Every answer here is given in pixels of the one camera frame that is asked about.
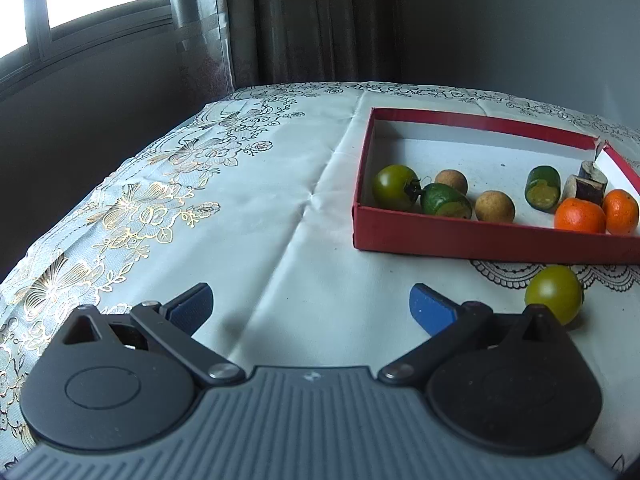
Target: gray wall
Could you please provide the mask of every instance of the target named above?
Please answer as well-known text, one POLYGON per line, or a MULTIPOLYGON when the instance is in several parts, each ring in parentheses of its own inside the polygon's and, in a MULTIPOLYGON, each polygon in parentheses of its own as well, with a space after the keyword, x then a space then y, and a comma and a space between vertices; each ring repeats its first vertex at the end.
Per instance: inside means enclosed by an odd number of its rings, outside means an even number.
POLYGON ((188 113, 169 30, 87 51, 0 101, 0 281, 105 176, 188 113))
POLYGON ((640 0, 401 0, 404 79, 640 128, 640 0))

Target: gray plastic housing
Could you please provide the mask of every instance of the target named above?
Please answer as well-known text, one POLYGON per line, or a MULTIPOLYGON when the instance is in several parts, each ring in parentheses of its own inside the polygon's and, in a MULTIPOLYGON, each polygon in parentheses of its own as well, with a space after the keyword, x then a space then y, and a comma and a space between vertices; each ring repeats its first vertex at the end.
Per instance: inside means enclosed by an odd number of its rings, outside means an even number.
MULTIPOLYGON (((158 392, 171 402, 171 392, 158 392)), ((260 367, 207 390, 184 423, 148 446, 73 454, 39 444, 8 480, 606 480, 585 447, 501 456, 445 428, 420 392, 368 368, 260 367)))

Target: gray curtain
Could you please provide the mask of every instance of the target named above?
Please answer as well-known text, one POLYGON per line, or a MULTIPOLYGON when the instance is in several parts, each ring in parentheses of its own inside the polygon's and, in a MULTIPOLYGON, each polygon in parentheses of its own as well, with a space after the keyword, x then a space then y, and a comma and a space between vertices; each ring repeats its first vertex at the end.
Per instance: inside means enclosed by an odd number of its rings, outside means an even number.
POLYGON ((171 0, 194 104, 235 88, 401 79, 396 0, 171 0))
POLYGON ((227 0, 238 86, 401 78, 396 0, 227 0))
POLYGON ((234 90, 226 0, 171 0, 180 76, 194 109, 234 90))

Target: red box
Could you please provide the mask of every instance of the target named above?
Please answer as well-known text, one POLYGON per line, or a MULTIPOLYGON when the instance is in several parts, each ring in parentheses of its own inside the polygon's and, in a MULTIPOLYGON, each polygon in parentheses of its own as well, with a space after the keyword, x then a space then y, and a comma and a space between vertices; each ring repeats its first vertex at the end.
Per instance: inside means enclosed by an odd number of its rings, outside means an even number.
POLYGON ((531 168, 539 164, 555 166, 564 185, 569 174, 578 173, 580 160, 596 161, 609 179, 607 192, 626 189, 640 201, 640 178, 608 144, 598 152, 596 137, 486 116, 374 108, 353 200, 353 245, 369 251, 506 262, 640 264, 640 230, 633 236, 555 230, 551 227, 552 215, 535 211, 524 202, 526 174, 531 168), (442 160, 449 157, 449 168, 455 156, 460 157, 453 167, 467 176, 472 200, 474 181, 476 192, 507 192, 504 188, 510 187, 512 191, 507 193, 516 205, 515 221, 520 224, 440 218, 375 207, 370 181, 377 171, 388 164, 407 164, 418 176, 422 176, 421 169, 428 169, 430 176, 435 176, 447 169, 428 162, 436 155, 442 160), (423 163, 428 167, 412 166, 423 163), (476 177, 470 178, 470 172, 476 177), (514 186, 519 187, 519 194, 513 191, 514 186))

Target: white tablecloth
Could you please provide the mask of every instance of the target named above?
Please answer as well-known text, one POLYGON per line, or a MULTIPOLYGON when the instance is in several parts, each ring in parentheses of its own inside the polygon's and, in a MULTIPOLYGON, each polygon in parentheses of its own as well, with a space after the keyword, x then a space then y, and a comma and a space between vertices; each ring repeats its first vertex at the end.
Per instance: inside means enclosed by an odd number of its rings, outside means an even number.
MULTIPOLYGON (((254 365, 373 372, 426 339, 408 293, 520 312, 540 266, 360 252, 351 201, 371 107, 526 120, 609 139, 636 168, 640 134, 505 94, 384 83, 250 88, 207 105, 108 176, 0 285, 0 470, 33 445, 19 409, 29 370, 78 304, 125 312, 197 282, 215 296, 196 339, 254 365)), ((590 445, 640 452, 640 270, 575 266, 586 288, 572 337, 604 391, 590 445)), ((171 392, 159 392, 170 402, 171 392)))

